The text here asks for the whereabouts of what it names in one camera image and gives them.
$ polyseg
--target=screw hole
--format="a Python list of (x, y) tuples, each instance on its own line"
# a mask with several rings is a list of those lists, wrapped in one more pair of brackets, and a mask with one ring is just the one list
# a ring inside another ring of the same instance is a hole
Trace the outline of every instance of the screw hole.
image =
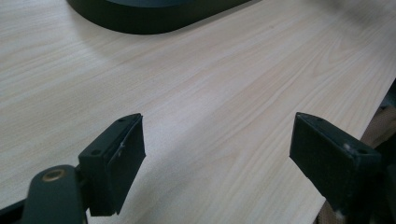
[(42, 180), (44, 182), (51, 182), (57, 179), (60, 179), (64, 176), (65, 170), (64, 169), (55, 169), (48, 171), (44, 176), (42, 177)]
[(99, 149), (95, 149), (94, 151), (91, 152), (91, 155), (96, 156), (100, 154), (100, 150)]

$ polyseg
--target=black plastic part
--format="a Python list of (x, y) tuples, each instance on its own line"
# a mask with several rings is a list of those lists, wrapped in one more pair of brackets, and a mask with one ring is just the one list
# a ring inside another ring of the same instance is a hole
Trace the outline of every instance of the black plastic part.
[(0, 210), (0, 223), (2, 224), (19, 224), (21, 223), (24, 200), (14, 203)]
[(142, 116), (115, 121), (79, 154), (79, 170), (91, 185), (91, 215), (119, 213), (146, 157)]
[(81, 16), (136, 35), (167, 33), (251, 0), (67, 0)]
[(55, 166), (33, 178), (21, 224), (86, 222), (73, 166)]
[(330, 122), (297, 113), (290, 157), (334, 211), (357, 217), (358, 203), (371, 200), (373, 186), (368, 180), (380, 172), (381, 155)]

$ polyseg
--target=wooden table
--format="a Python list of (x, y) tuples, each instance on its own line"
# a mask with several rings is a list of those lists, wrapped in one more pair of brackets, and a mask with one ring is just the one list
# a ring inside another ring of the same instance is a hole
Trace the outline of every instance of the wooden table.
[(312, 223), (289, 159), (297, 111), (356, 137), (396, 75), (391, 0), (261, 0), (164, 35), (126, 35), (64, 0), (0, 1), (0, 207), (117, 118), (146, 157), (119, 217), (90, 223)]

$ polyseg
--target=black base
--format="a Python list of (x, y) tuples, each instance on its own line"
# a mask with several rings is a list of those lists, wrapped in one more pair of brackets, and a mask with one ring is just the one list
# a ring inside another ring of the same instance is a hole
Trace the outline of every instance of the black base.
[(136, 35), (177, 30), (250, 0), (67, 0), (81, 16), (107, 29)]

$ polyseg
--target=black rounded object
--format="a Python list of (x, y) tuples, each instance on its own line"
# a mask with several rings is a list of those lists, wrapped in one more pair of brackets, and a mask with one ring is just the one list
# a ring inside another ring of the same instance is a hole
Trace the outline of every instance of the black rounded object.
[(251, 0), (67, 0), (81, 16), (136, 35), (177, 30)]

